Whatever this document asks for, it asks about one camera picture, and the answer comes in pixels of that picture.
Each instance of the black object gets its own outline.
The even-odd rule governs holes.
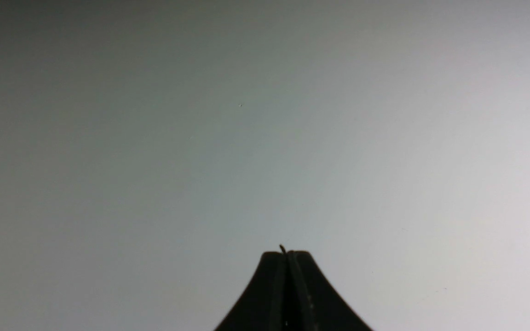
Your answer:
[[[215,331],[371,331],[307,251],[267,251]]]

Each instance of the white backdrop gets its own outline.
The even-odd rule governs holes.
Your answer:
[[[210,331],[280,243],[530,330],[530,1],[0,2],[0,331]]]

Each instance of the gray background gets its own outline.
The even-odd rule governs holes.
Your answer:
[[[530,1],[0,2],[0,331],[209,331],[280,243],[530,330]]]

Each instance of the white wall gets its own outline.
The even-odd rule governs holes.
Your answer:
[[[0,331],[209,331],[280,243],[530,330],[530,1],[0,2]]]

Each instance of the black plastic part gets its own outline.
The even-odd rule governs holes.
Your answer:
[[[307,251],[265,252],[215,331],[372,331]]]
[[[286,258],[265,252],[253,278],[216,331],[281,331]]]
[[[288,255],[301,271],[317,331],[372,331],[334,290],[310,253],[289,251]]]

